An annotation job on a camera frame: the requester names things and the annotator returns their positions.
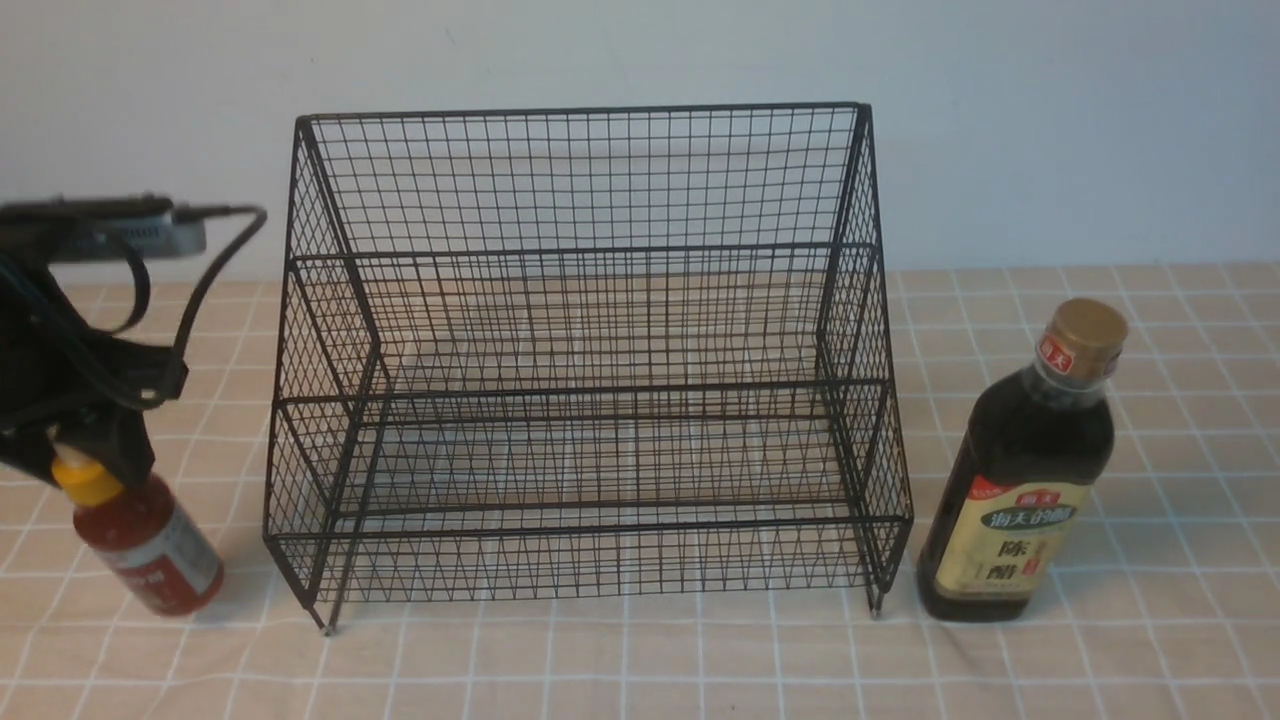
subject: metal wire shelf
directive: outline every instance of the metal wire shelf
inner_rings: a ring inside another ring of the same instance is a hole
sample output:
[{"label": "metal wire shelf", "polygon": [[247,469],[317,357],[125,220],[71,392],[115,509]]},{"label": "metal wire shelf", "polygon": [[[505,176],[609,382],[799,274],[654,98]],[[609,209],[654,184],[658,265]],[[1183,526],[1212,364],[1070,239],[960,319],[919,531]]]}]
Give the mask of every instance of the metal wire shelf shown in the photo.
[{"label": "metal wire shelf", "polygon": [[873,147],[860,104],[300,118],[264,537],[317,625],[878,610],[913,511]]}]

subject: yellow bottle cap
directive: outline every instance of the yellow bottle cap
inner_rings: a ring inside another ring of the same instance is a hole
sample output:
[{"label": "yellow bottle cap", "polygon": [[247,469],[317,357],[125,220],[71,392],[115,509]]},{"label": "yellow bottle cap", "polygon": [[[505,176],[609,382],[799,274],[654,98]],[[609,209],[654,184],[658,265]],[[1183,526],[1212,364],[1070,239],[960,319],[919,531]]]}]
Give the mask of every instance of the yellow bottle cap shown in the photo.
[{"label": "yellow bottle cap", "polygon": [[54,480],[81,507],[96,507],[124,492],[101,462],[61,443],[54,443]]}]

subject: gold bottle cap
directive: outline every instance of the gold bottle cap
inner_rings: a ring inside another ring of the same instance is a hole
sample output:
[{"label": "gold bottle cap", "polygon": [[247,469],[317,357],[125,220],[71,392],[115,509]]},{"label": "gold bottle cap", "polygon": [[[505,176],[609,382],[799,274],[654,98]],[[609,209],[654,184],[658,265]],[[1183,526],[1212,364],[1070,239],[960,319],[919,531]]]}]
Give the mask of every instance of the gold bottle cap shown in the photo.
[{"label": "gold bottle cap", "polygon": [[1073,297],[1057,306],[1037,354],[1050,370],[1068,378],[1102,380],[1115,372],[1129,324],[1106,302]]}]

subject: bottle label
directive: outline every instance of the bottle label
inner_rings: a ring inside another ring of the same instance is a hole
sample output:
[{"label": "bottle label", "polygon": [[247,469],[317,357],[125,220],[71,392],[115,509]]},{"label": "bottle label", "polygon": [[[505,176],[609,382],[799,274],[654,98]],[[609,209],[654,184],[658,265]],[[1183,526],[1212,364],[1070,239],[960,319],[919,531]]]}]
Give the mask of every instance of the bottle label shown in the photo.
[{"label": "bottle label", "polygon": [[154,610],[174,611],[200,597],[218,579],[221,560],[182,506],[156,537],[129,550],[97,556]]},{"label": "bottle label", "polygon": [[1073,483],[969,488],[934,578],[954,600],[1029,597],[1089,495]]}]

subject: yellow label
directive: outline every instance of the yellow label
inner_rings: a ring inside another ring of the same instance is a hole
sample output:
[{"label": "yellow label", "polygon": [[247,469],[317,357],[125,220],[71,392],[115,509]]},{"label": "yellow label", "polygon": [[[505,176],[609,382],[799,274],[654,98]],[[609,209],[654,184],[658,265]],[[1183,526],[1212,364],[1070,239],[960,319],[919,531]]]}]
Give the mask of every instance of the yellow label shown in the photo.
[{"label": "yellow label", "polygon": [[1088,486],[1000,487],[978,475],[938,564],[938,593],[954,600],[1030,596],[1088,495]]}]

